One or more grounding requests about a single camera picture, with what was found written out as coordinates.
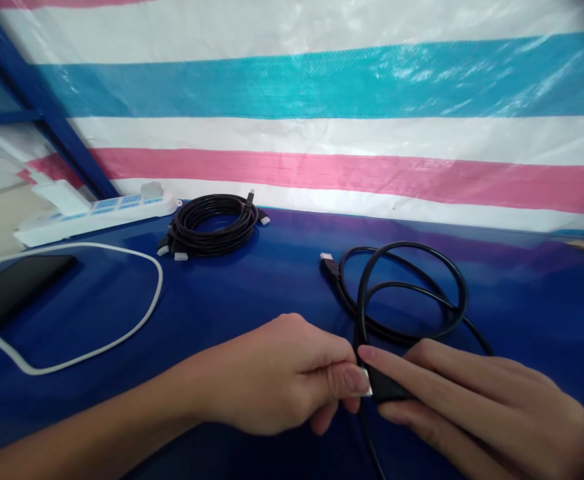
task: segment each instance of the coiled black cable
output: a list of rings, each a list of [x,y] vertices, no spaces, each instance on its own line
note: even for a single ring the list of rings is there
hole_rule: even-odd
[[[412,262],[391,253],[390,250],[408,247],[408,248],[415,248],[422,250],[424,252],[433,255],[434,257],[441,260],[445,266],[450,270],[454,280],[456,281],[457,287],[459,289],[459,304],[454,305],[450,302],[449,298],[446,296],[443,289],[439,286],[439,284],[426,272],[418,268]],[[357,294],[357,300],[355,301],[350,295],[350,292],[347,289],[345,284],[345,264],[347,260],[357,253],[361,252],[373,252],[372,257],[368,260],[365,268],[363,269],[363,274],[361,275],[361,279],[359,280],[359,290]],[[418,278],[420,278],[424,284],[427,285],[428,288],[423,288],[420,285],[414,285],[412,283],[406,282],[399,282],[399,281],[390,281],[380,283],[375,285],[371,289],[368,288],[370,276],[372,275],[372,271],[374,270],[374,266],[378,262],[378,260],[382,257],[386,257],[392,261],[395,261],[404,267],[410,269]],[[331,284],[337,294],[337,297],[341,301],[341,304],[345,307],[345,309],[352,315],[355,319],[355,334],[354,334],[354,342],[353,346],[355,349],[355,353],[357,355],[357,360],[361,366],[363,362],[359,358],[358,348],[360,345],[369,345],[369,333],[376,335],[378,338],[385,340],[387,342],[393,343],[395,345],[409,347],[416,344],[419,340],[424,338],[436,339],[441,340],[446,335],[450,334],[452,330],[454,330],[460,323],[464,323],[470,332],[474,335],[476,340],[483,348],[486,355],[494,355],[494,351],[492,350],[492,346],[488,343],[488,341],[482,336],[481,332],[470,322],[470,320],[465,316],[468,306],[468,299],[469,293],[467,284],[463,275],[461,274],[458,267],[446,256],[442,253],[434,250],[427,245],[417,242],[410,242],[410,241],[398,241],[394,243],[389,243],[381,248],[374,248],[374,247],[355,247],[347,252],[345,252],[344,256],[342,256],[341,261],[339,264],[332,258],[330,254],[322,253],[321,254],[321,270],[323,273],[331,280]],[[398,288],[406,288],[409,290],[414,290],[419,293],[422,293],[438,302],[439,306],[441,307],[441,312],[443,314],[443,326],[440,330],[434,332],[428,336],[415,336],[415,335],[408,335],[406,333],[402,333],[396,330],[393,330],[389,327],[384,326],[383,324],[379,323],[378,321],[374,320],[374,318],[370,317],[366,314],[365,310],[367,308],[368,303],[370,302],[370,298],[372,296],[386,288],[390,287],[398,287]],[[368,367],[369,374],[372,374],[372,369]],[[373,384],[373,396],[376,402],[381,403],[383,401],[388,401],[388,399],[392,398],[392,392],[382,392],[379,391],[381,389],[392,389],[392,386],[388,384],[392,382],[392,380],[386,379],[386,377],[381,374],[380,372],[376,372],[375,376],[376,380],[378,381],[378,387],[374,385],[373,377],[371,376],[371,382]],[[365,405],[362,404],[359,408],[359,422],[361,424],[361,430],[363,432],[363,438],[365,439],[365,443],[367,446],[367,450],[370,455],[370,459],[372,460],[372,464],[377,472],[378,478],[381,480],[385,480],[386,476],[383,472],[383,467],[381,462],[379,461],[379,457],[376,452],[376,448],[374,446],[374,441],[372,439],[372,434],[370,432],[369,422],[367,419],[367,413],[365,411]]]
[[[254,234],[257,222],[266,225],[270,221],[265,212],[254,205],[253,199],[254,190],[246,199],[238,195],[214,194],[189,201],[176,212],[157,253],[163,255],[169,251],[175,259],[187,259],[189,255],[216,257],[240,248]],[[237,219],[219,230],[197,231],[198,226],[217,215],[236,215]]]

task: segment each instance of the striped tarp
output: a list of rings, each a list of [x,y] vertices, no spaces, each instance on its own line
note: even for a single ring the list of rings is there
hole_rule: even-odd
[[[122,193],[584,229],[584,0],[0,0],[0,23]]]

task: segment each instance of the forearm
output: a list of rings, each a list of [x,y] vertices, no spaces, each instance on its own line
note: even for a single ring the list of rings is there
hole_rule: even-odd
[[[122,477],[198,424],[194,396],[173,391],[173,376],[183,385],[188,371],[196,374],[170,370],[0,450],[0,479]]]

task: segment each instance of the black phone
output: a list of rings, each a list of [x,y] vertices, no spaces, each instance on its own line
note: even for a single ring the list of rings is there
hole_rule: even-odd
[[[45,292],[77,259],[72,255],[33,255],[0,272],[0,328]]]

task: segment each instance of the blue tabletop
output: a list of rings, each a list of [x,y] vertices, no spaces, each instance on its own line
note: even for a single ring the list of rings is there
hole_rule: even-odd
[[[160,258],[165,282],[154,314],[113,350],[40,377],[23,374],[0,352],[0,447],[280,313],[298,312],[351,339],[353,322],[319,274],[319,254],[329,252],[338,259],[354,246],[398,240],[425,243],[456,262],[469,286],[468,316],[497,354],[544,372],[584,404],[584,252],[566,245],[566,238],[276,209],[268,214],[272,222],[232,255],[187,262]],[[169,220],[134,223],[80,240],[152,255]],[[120,337],[140,320],[155,290],[157,273],[147,260],[101,249],[68,252],[80,265],[1,331],[36,367],[72,359]],[[405,255],[457,298],[444,266],[422,253]],[[353,291],[365,260],[362,255],[348,263]],[[416,281],[400,266],[381,261],[372,281],[387,279]],[[434,302],[410,291],[380,292],[370,313],[413,333],[425,333],[441,320]],[[480,352],[464,327],[447,342]],[[385,422],[368,407],[389,478],[461,478],[408,430]],[[266,438],[202,425],[129,477],[373,479],[374,472],[356,418],[340,410],[321,438],[307,426]]]

